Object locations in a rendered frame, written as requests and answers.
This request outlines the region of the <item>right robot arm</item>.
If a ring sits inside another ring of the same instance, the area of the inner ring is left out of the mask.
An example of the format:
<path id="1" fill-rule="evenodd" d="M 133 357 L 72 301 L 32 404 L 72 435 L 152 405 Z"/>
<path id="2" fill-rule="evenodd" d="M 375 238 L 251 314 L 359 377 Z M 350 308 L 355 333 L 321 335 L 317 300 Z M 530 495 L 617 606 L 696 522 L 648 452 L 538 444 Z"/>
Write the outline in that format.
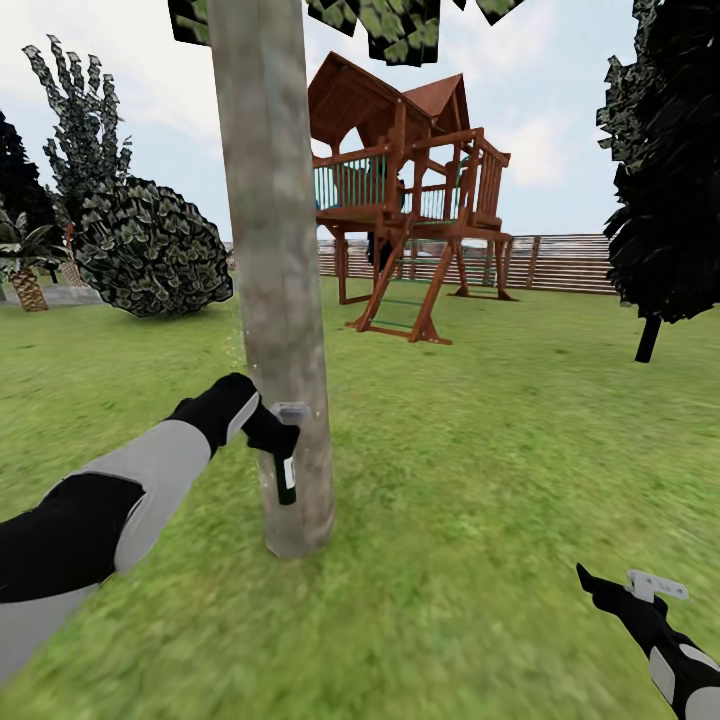
<path id="1" fill-rule="evenodd" d="M 687 588 L 635 569 L 627 570 L 627 585 L 593 577 L 580 563 L 576 569 L 593 605 L 617 615 L 641 645 L 651 679 L 679 720 L 720 720 L 720 666 L 665 623 L 668 605 L 660 594 L 687 599 Z"/>

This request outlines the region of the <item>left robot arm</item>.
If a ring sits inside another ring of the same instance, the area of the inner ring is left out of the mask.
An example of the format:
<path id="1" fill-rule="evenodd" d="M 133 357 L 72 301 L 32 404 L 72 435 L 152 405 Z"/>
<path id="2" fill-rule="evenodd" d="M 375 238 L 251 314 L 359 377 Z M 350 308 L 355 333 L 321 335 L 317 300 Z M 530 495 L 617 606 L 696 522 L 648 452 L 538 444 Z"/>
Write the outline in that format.
<path id="1" fill-rule="evenodd" d="M 157 544 L 199 473 L 239 429 L 248 447 L 292 453 L 305 402 L 267 410 L 242 375 L 185 397 L 165 421 L 75 469 L 32 512 L 0 523 L 0 688 L 115 569 Z"/>

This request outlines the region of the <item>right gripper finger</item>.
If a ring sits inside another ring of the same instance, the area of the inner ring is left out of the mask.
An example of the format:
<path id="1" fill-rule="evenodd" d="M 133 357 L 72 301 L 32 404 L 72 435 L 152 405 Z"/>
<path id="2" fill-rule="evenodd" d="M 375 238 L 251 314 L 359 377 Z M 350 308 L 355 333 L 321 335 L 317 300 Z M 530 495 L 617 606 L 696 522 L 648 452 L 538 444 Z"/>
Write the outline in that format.
<path id="1" fill-rule="evenodd" d="M 576 569 L 582 588 L 586 592 L 593 593 L 595 589 L 595 583 L 597 582 L 598 578 L 591 576 L 591 574 L 580 563 L 577 564 Z"/>

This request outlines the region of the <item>pesticide atomizer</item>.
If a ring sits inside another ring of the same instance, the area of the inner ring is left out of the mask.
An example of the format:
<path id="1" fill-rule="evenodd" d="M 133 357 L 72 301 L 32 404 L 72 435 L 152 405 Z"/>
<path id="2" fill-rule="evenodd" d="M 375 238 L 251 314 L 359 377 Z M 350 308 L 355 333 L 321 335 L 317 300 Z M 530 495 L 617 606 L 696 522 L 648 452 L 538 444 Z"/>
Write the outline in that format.
<path id="1" fill-rule="evenodd" d="M 295 503 L 295 466 L 292 453 L 274 451 L 277 491 L 281 506 Z"/>

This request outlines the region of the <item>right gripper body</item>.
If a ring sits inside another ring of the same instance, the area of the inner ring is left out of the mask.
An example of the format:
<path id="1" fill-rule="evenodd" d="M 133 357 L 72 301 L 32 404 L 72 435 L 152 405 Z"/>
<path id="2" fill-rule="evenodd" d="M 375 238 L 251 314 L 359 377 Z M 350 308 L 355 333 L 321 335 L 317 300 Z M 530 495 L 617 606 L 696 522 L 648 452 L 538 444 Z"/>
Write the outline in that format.
<path id="1" fill-rule="evenodd" d="M 630 632 L 635 630 L 635 624 L 641 617 L 665 620 L 667 616 L 668 605 L 660 595 L 656 595 L 653 602 L 637 599 L 623 585 L 606 579 L 597 579 L 592 600 L 597 609 L 617 615 Z"/>

